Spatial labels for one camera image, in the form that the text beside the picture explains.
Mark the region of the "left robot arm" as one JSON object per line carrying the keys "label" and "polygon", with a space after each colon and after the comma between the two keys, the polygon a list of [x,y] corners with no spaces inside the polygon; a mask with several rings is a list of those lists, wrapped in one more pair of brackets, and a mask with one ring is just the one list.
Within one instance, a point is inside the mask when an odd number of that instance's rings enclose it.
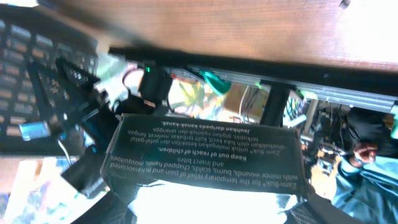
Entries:
{"label": "left robot arm", "polygon": [[94,143],[62,176],[81,194],[92,198],[105,187],[100,168],[119,124],[118,116],[130,113],[165,115],[167,108],[162,102],[169,94],[173,79],[161,67],[143,66],[140,95],[130,93],[111,109],[107,92],[95,89],[98,77],[65,58],[56,59],[55,66],[52,69],[39,62],[28,64],[40,119],[19,125],[19,130],[24,141],[58,139],[76,126],[84,130]]}

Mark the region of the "green round-logo packet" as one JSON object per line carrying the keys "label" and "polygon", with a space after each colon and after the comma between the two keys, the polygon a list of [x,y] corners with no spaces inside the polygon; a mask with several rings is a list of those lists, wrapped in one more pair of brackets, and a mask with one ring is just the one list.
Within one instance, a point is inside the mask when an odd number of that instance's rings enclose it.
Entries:
{"label": "green round-logo packet", "polygon": [[124,115],[101,175],[110,187],[163,180],[244,192],[313,192],[295,131],[170,116]]}

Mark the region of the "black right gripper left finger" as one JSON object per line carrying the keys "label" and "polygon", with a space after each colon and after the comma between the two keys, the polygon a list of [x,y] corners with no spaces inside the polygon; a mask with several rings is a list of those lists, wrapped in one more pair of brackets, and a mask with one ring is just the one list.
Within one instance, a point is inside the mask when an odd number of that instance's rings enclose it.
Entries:
{"label": "black right gripper left finger", "polygon": [[136,224],[137,217],[128,208],[136,198],[138,186],[136,182],[123,179],[110,179],[110,191],[80,215],[72,224]]}

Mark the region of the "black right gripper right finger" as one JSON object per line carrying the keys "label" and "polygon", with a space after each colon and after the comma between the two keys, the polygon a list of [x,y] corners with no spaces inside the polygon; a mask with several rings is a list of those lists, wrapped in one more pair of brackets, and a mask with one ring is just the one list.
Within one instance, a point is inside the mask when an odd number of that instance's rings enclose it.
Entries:
{"label": "black right gripper right finger", "polygon": [[299,201],[285,213],[286,223],[300,224],[360,224],[345,212],[334,207],[331,202],[315,193],[312,186],[305,186],[299,194]]}

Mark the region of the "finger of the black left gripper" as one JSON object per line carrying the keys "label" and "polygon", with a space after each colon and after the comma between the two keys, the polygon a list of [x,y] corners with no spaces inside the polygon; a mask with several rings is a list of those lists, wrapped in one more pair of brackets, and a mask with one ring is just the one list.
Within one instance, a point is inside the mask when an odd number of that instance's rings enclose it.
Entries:
{"label": "finger of the black left gripper", "polygon": [[65,58],[57,58],[55,65],[62,78],[65,78],[79,88],[92,90],[94,84],[100,81],[94,74],[80,68]]}
{"label": "finger of the black left gripper", "polygon": [[34,89],[41,121],[51,129],[68,130],[81,124],[78,107],[81,92],[77,86],[62,78],[57,68],[39,62],[28,64],[27,71]]}

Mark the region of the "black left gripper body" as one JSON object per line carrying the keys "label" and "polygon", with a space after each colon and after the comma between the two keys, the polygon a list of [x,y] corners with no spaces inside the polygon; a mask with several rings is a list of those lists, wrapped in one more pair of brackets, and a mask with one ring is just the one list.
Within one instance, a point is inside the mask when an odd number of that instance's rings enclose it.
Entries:
{"label": "black left gripper body", "polygon": [[67,94],[69,102],[63,113],[62,127],[73,129],[78,126],[80,131],[84,131],[93,140],[93,143],[89,146],[79,144],[78,147],[82,147],[83,152],[78,155],[79,159],[72,163],[70,160],[72,147],[64,144],[62,140],[58,141],[69,163],[69,168],[62,177],[79,193],[87,198],[93,198],[105,188],[100,169],[119,120],[97,91],[70,90]]}

